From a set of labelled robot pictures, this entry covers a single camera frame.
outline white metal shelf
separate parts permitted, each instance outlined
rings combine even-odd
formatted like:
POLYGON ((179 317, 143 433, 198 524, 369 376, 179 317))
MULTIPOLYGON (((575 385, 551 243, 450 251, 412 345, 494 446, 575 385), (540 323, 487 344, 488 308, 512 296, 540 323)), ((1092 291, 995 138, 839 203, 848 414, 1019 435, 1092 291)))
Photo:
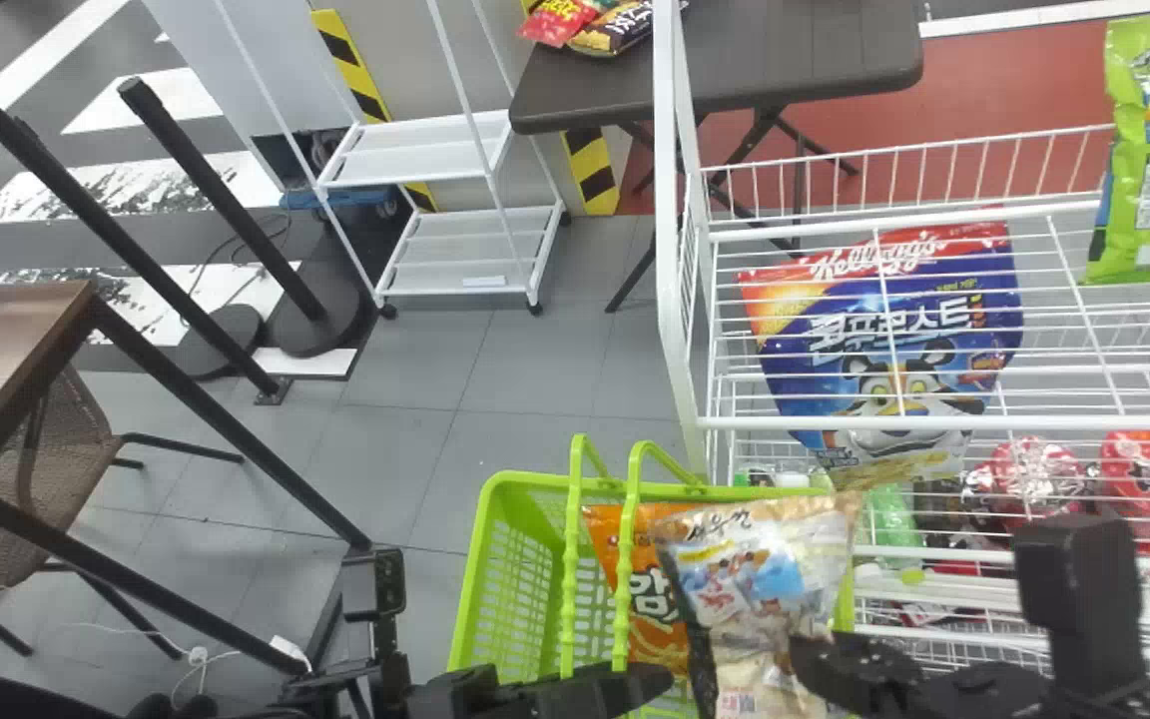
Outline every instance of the white metal shelf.
POLYGON ((561 222, 560 206, 507 208, 516 259, 493 209, 416 213, 379 278, 389 296, 496 295, 537 286, 561 222))
MULTIPOLYGON (((1144 534, 1150 545, 1150 533, 1138 525, 1150 523, 1150 495, 1144 495, 1150 487, 1141 481, 1132 495, 1091 469, 1101 461, 1101 446, 1110 431, 1150 429, 1150 283, 1082 284, 1113 127, 1018 132, 704 168, 675 0, 657 3, 653 30, 654 171, 659 178, 670 177, 678 169, 684 173, 681 192, 678 183, 657 183, 654 188, 659 336, 690 467, 720 483, 752 467, 770 473, 811 473, 818 460, 792 433, 857 429, 889 433, 889 437, 897 437, 891 442, 950 448, 953 453, 964 446, 963 467, 968 471, 989 460, 999 446, 1013 446, 1019 437, 1038 435, 1064 446, 1080 464, 1074 471, 1079 482, 1049 490, 1068 495, 1045 499, 1055 506, 1081 502, 1078 511, 1133 508, 1132 528, 1136 535, 1144 534), (836 160, 848 160, 858 174, 848 176, 836 160), (714 183, 750 209, 750 216, 737 217, 715 205, 706 190, 714 183), (943 369, 958 375, 977 373, 984 382, 961 382, 953 376, 941 383, 946 390, 961 390, 958 399, 972 397, 986 405, 963 401, 956 405, 967 408, 951 414, 923 413, 920 406, 913 406, 910 413, 908 405, 927 405, 919 400, 927 399, 936 388, 930 387, 931 382, 915 382, 913 391, 904 387, 894 369, 889 369, 890 381, 882 385, 889 392, 881 398, 887 404, 862 413, 859 410, 871 406, 857 405, 875 401, 874 397, 859 395, 853 387, 857 382, 839 382, 844 375, 836 369, 821 374, 781 364, 782 372, 798 374, 767 382, 764 353, 806 352, 795 344, 808 346, 822 337, 831 339, 818 344, 816 350, 838 352, 836 338, 842 337, 843 354, 864 352, 890 367, 906 365, 913 354, 908 346, 917 346, 917 334, 911 322, 899 321, 907 320, 907 315, 899 318, 899 305, 891 300, 994 290, 987 290, 991 285, 980 290, 975 285, 950 286, 953 277, 979 273, 967 271, 964 266, 954 271, 952 254, 938 250, 933 261, 935 273, 943 273, 940 276, 944 285, 912 286, 907 275, 891 271, 881 261, 881 234, 981 222, 1005 222, 1004 237, 990 237, 989 242, 1009 242, 1013 269, 991 265, 988 271, 1017 284, 1012 291, 1018 296, 1022 319, 1017 327, 1005 329, 1021 331, 1022 336, 1004 368, 980 362, 968 369, 943 369), (799 238, 802 251, 784 251, 767 242, 789 238, 799 238), (782 327, 772 322, 761 327, 764 344, 758 343, 744 293, 750 284, 784 286, 780 297, 754 299, 780 320, 803 315, 818 320, 819 315, 812 314, 819 313, 812 309, 813 299, 825 286, 836 292, 828 296, 836 299, 845 286, 826 285, 827 273, 805 281, 793 273, 764 274, 761 278, 757 273, 799 263, 803 253, 862 243, 873 243, 874 251, 866 259, 860 253, 857 260, 872 263, 871 274, 880 281, 872 284, 880 290, 862 300, 854 299, 854 306, 834 311, 844 312, 839 334, 835 322, 828 327, 826 322, 813 327, 811 322, 782 327), (773 305, 775 301, 783 305, 773 305), (798 342, 783 344, 785 332, 792 332, 790 337, 798 342), (862 337, 871 342, 862 343, 862 337), (822 382, 800 382, 795 388, 779 382, 795 377, 830 381, 836 391, 819 387, 822 382), (991 381, 995 387, 989 388, 991 381), (977 389, 968 388, 967 382, 977 389), (812 408, 798 401, 811 397, 811 392, 836 403, 812 408), (825 414, 836 413, 837 406, 843 408, 839 413, 825 414), (949 433, 958 434, 945 437, 949 433)), ((943 320, 942 307, 934 307, 938 305, 927 301, 913 308, 927 314, 938 311, 943 320)), ((972 321, 954 323, 953 328, 959 332, 996 331, 973 322, 975 313, 1002 311, 991 306, 969 306, 972 321)), ((980 350, 959 341, 957 346, 980 350)), ((990 343, 982 346, 988 352, 1010 350, 990 343)), ((904 471, 908 481, 896 485, 907 506, 897 519, 904 526, 912 522, 910 531, 923 541, 923 546, 880 545, 871 534, 858 542, 854 552, 860 557, 903 559, 910 567, 943 568, 944 561, 952 561, 956 567, 980 574, 1007 573, 1013 565, 1010 533, 1038 518, 1050 505, 1034 505, 1030 492, 998 492, 992 497, 1005 497, 1004 502, 981 503, 977 495, 964 495, 950 464, 944 464, 942 471, 949 475, 943 481, 926 481, 914 471, 904 471)), ((1150 476, 1145 479, 1150 485, 1150 476)), ((875 519, 868 515, 867 526, 875 527, 875 519)), ((1150 576, 1150 546, 1141 550, 1144 554, 1140 567, 1150 576)), ((1144 629, 1150 665, 1150 587, 1147 591, 1144 629)), ((897 579, 882 578, 859 584, 858 594, 859 630, 899 642, 927 670, 946 672, 998 659, 1048 670, 1045 638, 1022 622, 1009 579, 944 573, 921 587, 907 587, 897 579), (943 624, 905 625, 896 602, 908 601, 954 606, 946 606, 943 624)))
POLYGON ((489 167, 483 168, 467 115, 354 123, 319 177, 324 188, 484 178, 512 141, 508 110, 474 113, 489 167))

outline hazard stripe tape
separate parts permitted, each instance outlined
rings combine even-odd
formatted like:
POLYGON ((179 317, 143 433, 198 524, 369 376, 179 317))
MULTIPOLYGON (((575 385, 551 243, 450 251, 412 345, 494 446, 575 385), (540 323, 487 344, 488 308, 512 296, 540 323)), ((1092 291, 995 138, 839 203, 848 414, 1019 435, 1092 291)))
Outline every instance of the hazard stripe tape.
MULTIPOLYGON (((521 0, 526 14, 537 8, 543 0, 521 0)), ((611 148, 601 128, 570 129, 562 131, 562 145, 570 158, 572 177, 578 184, 584 213, 589 215, 613 215, 620 206, 620 185, 615 170, 611 168, 611 148)))
MULTIPOLYGON (((344 83, 352 92, 352 99, 358 101, 358 109, 365 115, 370 124, 391 123, 393 116, 389 113, 389 106, 384 105, 383 97, 379 97, 379 87, 375 86, 375 79, 370 78, 367 64, 361 61, 361 53, 352 41, 348 29, 344 26, 344 21, 339 18, 339 13, 332 9, 312 10, 314 26, 319 28, 319 36, 328 46, 328 52, 335 59, 335 64, 339 74, 344 77, 344 83)), ((434 192, 429 190, 428 183, 406 183, 407 194, 411 194, 416 208, 425 213, 437 213, 437 201, 434 200, 434 192)))

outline black pole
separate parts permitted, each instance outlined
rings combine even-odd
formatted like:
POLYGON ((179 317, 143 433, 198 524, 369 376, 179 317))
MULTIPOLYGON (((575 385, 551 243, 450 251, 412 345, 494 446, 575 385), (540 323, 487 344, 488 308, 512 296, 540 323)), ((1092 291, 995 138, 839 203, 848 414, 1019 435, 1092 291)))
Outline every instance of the black pole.
POLYGON ((278 457, 264 442, 261 442, 260 437, 253 435, 251 429, 244 428, 241 422, 229 414, 229 411, 201 390, 197 382, 191 381, 183 369, 172 365, 166 354, 159 352, 159 347, 151 345, 150 341, 141 337, 132 324, 126 323, 126 320, 109 309, 109 305, 105 305, 105 301, 101 300, 93 300, 90 311, 94 315, 95 328, 105 332, 105 336, 114 345, 117 345, 118 350, 136 360, 136 364, 140 365, 140 368, 145 369, 150 376, 168 389, 179 401, 183 401, 189 410, 200 415, 210 428, 224 437, 224 441, 238 448, 238 451, 254 461, 256 467, 273 477, 278 487, 286 490, 288 495, 296 497, 296 500, 305 505, 315 518, 322 519, 322 523, 331 527, 339 538, 348 542, 348 545, 360 551, 370 549, 370 538, 361 533, 361 529, 339 513, 339 510, 325 500, 324 496, 319 495, 319 490, 309 485, 305 477, 301 477, 296 469, 291 468, 291 465, 283 461, 282 457, 278 457))
POLYGON ((159 628, 156 628, 154 624, 145 619, 145 614, 140 614, 140 610, 132 606, 131 602, 128 602, 122 595, 114 590, 114 587, 109 587, 109 584, 101 582, 99 579, 92 579, 82 572, 78 572, 78 576, 82 578, 89 587, 92 587, 97 594, 105 597, 105 601, 108 602, 114 610, 117 610, 117 613, 122 614, 123 619, 131 622, 132 627, 140 629, 140 633, 145 634, 147 640, 154 642, 154 647, 161 649, 163 655, 169 656, 172 660, 183 658, 184 655, 182 655, 176 647, 172 647, 171 642, 168 642, 163 637, 162 632, 159 632, 159 628))
POLYGON ((305 313, 309 320, 321 319, 325 314, 321 301, 313 291, 309 291, 309 286, 301 281, 300 275, 296 274, 296 269, 291 268, 291 263, 288 263, 282 252, 269 242, 269 237, 251 213, 243 208, 241 201, 233 197, 233 191, 229 190, 228 184, 220 178, 194 143, 183 129, 179 129, 179 123, 175 122, 168 109, 162 106, 154 89, 141 78, 132 77, 117 87, 117 93, 123 95, 123 102, 126 102, 128 108, 131 108, 137 117, 145 120, 145 127, 159 138, 186 176, 197 184, 207 200, 210 200, 210 205, 215 206, 220 216, 233 228, 243 242, 246 242, 246 246, 251 246, 252 254, 255 254, 255 259, 264 265, 270 275, 274 275, 288 297, 296 301, 300 313, 305 313))
POLYGON ((282 651, 275 650, 268 642, 254 636, 254 634, 243 632, 241 628, 201 609, 194 602, 189 602, 169 588, 133 572, 126 565, 109 559, 109 557, 87 546, 86 543, 76 541, 60 529, 41 522, 28 511, 22 511, 18 506, 1 499, 0 527, 23 538, 23 541, 32 543, 38 549, 49 552, 53 557, 64 560, 74 569, 91 574, 92 578, 109 583, 110 587, 117 588, 120 591, 128 592, 136 599, 154 606, 155 610, 189 625, 197 632, 227 643, 243 655, 273 666, 278 672, 291 674, 293 678, 299 678, 306 672, 306 666, 300 659, 283 655, 282 651))
POLYGON ((122 224, 115 222, 109 211, 101 208, 100 201, 84 190, 77 178, 70 176, 69 170, 60 163, 54 155, 36 137, 23 131, 22 128, 0 108, 0 143, 3 145, 20 163, 32 171, 64 205, 78 215, 78 219, 95 232, 118 255, 133 273, 145 278, 147 285, 154 288, 168 305, 172 306, 191 327, 195 328, 207 342, 218 350, 227 359, 241 369, 241 373, 250 378, 261 395, 277 396, 282 385, 269 377, 268 373, 261 368, 255 359, 243 351, 243 347, 233 342, 232 337, 224 334, 220 324, 212 320, 201 306, 198 306, 187 292, 182 290, 177 283, 166 274, 161 265, 156 263, 150 254, 137 245, 132 236, 124 231, 122 224))

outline white shelving unit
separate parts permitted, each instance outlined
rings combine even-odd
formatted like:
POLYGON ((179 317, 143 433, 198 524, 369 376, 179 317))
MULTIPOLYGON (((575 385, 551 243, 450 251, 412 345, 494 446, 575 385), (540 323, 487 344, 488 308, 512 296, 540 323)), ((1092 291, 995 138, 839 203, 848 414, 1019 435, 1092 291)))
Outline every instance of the white shelving unit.
MULTIPOLYGON (((1082 282, 1114 128, 1017 132, 703 167, 676 0, 662 1, 657 9, 656 176, 670 177, 676 171, 674 146, 680 146, 684 165, 680 200, 674 183, 656 186, 658 320, 690 468, 718 483, 729 482, 734 473, 750 466, 808 473, 816 461, 792 433, 836 429, 884 433, 899 442, 926 437, 927 444, 959 433, 966 443, 964 468, 971 469, 999 446, 1014 446, 1017 438, 1036 435, 1063 446, 1081 465, 1082 491, 1045 499, 1076 500, 1099 512, 1132 504, 1136 515, 1129 520, 1150 522, 1137 515, 1137 506, 1149 503, 1150 496, 1124 496, 1091 471, 1109 433, 1150 431, 1150 283, 1082 282), (845 177, 834 163, 838 159, 849 160, 859 175, 845 177), (704 184, 715 178, 727 182, 731 197, 754 208, 752 220, 760 227, 750 228, 746 220, 708 201, 704 184), (795 209, 796 182, 804 184, 804 201, 795 209), (792 396, 776 395, 767 382, 760 362, 766 350, 758 345, 749 322, 749 300, 741 291, 741 282, 750 282, 746 273, 752 269, 798 261, 796 254, 768 240, 802 238, 805 253, 872 242, 880 252, 881 234, 891 229, 990 222, 1005 222, 1009 228, 1007 237, 998 239, 1009 242, 1013 254, 1022 342, 1009 366, 981 369, 999 373, 992 389, 963 392, 987 401, 982 413, 908 413, 906 406, 923 399, 927 389, 908 389, 897 378, 885 389, 889 396, 881 397, 890 411, 780 413, 776 400, 792 396)), ((908 329, 890 311, 891 299, 904 297, 898 277, 884 262, 875 267, 881 296, 873 296, 866 306, 873 327, 882 328, 877 334, 884 344, 873 345, 873 352, 906 362, 911 351, 899 350, 900 339, 907 336, 911 343, 918 330, 908 329)), ((762 282, 802 286, 825 282, 769 276, 762 282)), ((918 290, 907 297, 950 291, 918 290)), ((818 297, 818 292, 806 288, 802 297, 818 297)), ((783 309, 792 318, 796 311, 783 309)), ((808 327, 808 322, 798 324, 808 327)), ((800 331, 791 337, 813 342, 821 336, 818 329, 800 331)), ((836 385, 849 388, 841 378, 836 385)), ((784 383, 775 382, 775 387, 784 383)), ((859 395, 859 389, 839 392, 828 397, 843 397, 854 405, 872 399, 859 395)), ((857 579, 859 632, 899 643, 927 670, 946 672, 998 659, 1048 670, 1044 634, 1023 622, 1017 583, 1010 579, 1012 536, 1005 527, 1040 517, 1030 497, 1021 497, 1022 511, 991 511, 976 522, 979 506, 965 503, 961 488, 950 481, 907 481, 896 487, 923 546, 881 545, 875 535, 858 543, 859 558, 874 558, 889 567, 857 579), (964 573, 946 571, 945 561, 964 573), (906 565, 938 565, 944 571, 929 573, 921 583, 906 583, 899 572, 906 565), (923 620, 926 614, 910 619, 907 605, 940 615, 934 622, 923 620)), ((907 515, 899 519, 906 522, 907 515)), ((871 515, 867 526, 875 526, 875 518, 871 515)), ((1147 578, 1141 627, 1150 666, 1150 552, 1140 556, 1138 565, 1147 578)))
MULTIPOLYGON (((515 292, 526 296, 526 305, 531 314, 542 313, 539 282, 549 265, 558 224, 568 223, 570 215, 566 213, 549 161, 544 159, 534 138, 528 139, 549 182, 552 204, 537 208, 507 208, 504 205, 497 173, 514 140, 514 132, 508 124, 508 110, 474 110, 469 105, 465 82, 455 61, 455 51, 447 37, 437 0, 425 0, 425 3, 438 41, 443 45, 443 58, 446 60, 447 72, 455 83, 462 114, 369 124, 361 116, 355 101, 339 92, 335 83, 328 83, 337 92, 339 104, 352 118, 352 125, 321 173, 312 170, 293 139, 291 128, 284 122, 269 89, 261 81, 261 75, 221 0, 212 1, 255 78, 261 95, 277 117, 278 127, 283 129, 283 136, 291 145, 316 199, 322 204, 337 236, 344 242, 358 274, 363 277, 367 290, 374 297, 375 305, 381 307, 384 318, 397 318, 396 307, 389 304, 390 297, 428 295, 515 292), (402 183, 453 178, 480 178, 485 182, 493 207, 425 213, 402 188, 402 183), (345 239, 344 227, 329 205, 328 197, 332 190, 386 184, 400 188, 407 204, 412 206, 412 217, 379 282, 374 285, 351 243, 345 239)), ((481 0, 471 0, 471 3, 488 45, 491 46, 499 76, 512 95, 514 83, 508 77, 503 56, 489 31, 481 0)), ((324 53, 320 60, 320 72, 337 72, 324 53)))

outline cartoon character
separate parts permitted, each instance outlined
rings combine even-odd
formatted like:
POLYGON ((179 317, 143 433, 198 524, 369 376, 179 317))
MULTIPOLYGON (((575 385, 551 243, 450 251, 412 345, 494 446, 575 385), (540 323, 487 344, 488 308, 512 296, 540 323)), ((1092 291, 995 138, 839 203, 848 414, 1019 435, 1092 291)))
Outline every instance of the cartoon character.
MULTIPOLYGON (((949 339, 926 343, 917 359, 908 359, 891 372, 889 362, 873 362, 866 355, 851 354, 843 360, 845 377, 859 378, 859 397, 835 415, 841 418, 894 418, 899 414, 898 396, 910 418, 923 415, 982 414, 987 410, 977 397, 959 396, 941 381, 938 368, 952 362, 956 346, 949 339)), ((860 464, 915 450, 963 450, 971 433, 963 429, 830 429, 822 433, 828 450, 850 451, 860 464)))

